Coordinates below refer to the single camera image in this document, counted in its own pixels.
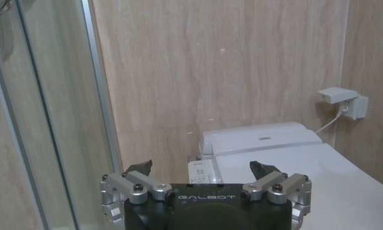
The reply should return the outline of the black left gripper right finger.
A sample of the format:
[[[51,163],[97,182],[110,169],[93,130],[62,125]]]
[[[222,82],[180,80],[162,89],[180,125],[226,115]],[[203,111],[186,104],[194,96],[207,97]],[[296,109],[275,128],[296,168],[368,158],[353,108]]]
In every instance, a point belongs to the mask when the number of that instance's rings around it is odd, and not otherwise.
[[[264,196],[275,205],[291,202],[291,229],[300,229],[311,205],[311,180],[307,175],[295,173],[288,176],[275,166],[256,161],[251,161],[248,166],[255,181],[242,185],[242,201],[254,202]]]

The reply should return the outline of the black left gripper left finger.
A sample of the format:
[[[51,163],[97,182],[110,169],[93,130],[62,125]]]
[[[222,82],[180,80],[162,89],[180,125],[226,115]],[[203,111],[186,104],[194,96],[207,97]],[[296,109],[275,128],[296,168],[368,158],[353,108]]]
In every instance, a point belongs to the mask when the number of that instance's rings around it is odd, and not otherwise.
[[[102,175],[99,182],[101,209],[114,230],[124,229],[124,203],[143,205],[152,200],[168,204],[172,187],[148,176],[151,161],[130,165],[122,173]]]

